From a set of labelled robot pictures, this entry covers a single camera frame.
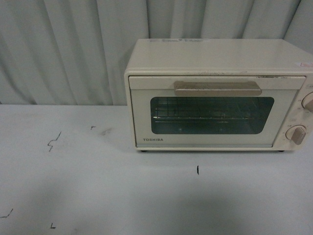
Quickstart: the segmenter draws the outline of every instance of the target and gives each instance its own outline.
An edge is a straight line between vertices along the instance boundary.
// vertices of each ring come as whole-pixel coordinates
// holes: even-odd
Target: beige handle
[[[256,82],[174,82],[176,96],[258,96]]]

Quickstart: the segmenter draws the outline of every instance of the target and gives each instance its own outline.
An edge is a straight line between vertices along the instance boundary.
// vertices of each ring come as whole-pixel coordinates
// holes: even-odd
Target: curtain fold
[[[124,105],[139,38],[284,38],[313,53],[313,1],[0,0],[0,103]]]

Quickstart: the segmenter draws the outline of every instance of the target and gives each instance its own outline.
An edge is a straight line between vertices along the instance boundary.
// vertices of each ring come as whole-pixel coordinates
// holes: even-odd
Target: glass window
[[[272,97],[154,97],[155,134],[259,134],[274,104]]]

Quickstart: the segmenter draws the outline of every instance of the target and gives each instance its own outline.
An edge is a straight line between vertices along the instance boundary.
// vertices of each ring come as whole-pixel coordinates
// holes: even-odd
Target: control knob
[[[302,106],[306,110],[309,110],[311,113],[313,113],[313,92],[304,97]]]
[[[293,126],[286,132],[288,140],[293,141],[295,144],[300,145],[307,134],[304,126]]]

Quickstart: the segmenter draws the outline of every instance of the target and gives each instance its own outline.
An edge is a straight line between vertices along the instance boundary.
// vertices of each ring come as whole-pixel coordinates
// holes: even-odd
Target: toaster oven
[[[139,39],[125,71],[137,150],[296,150],[313,56],[277,39]]]

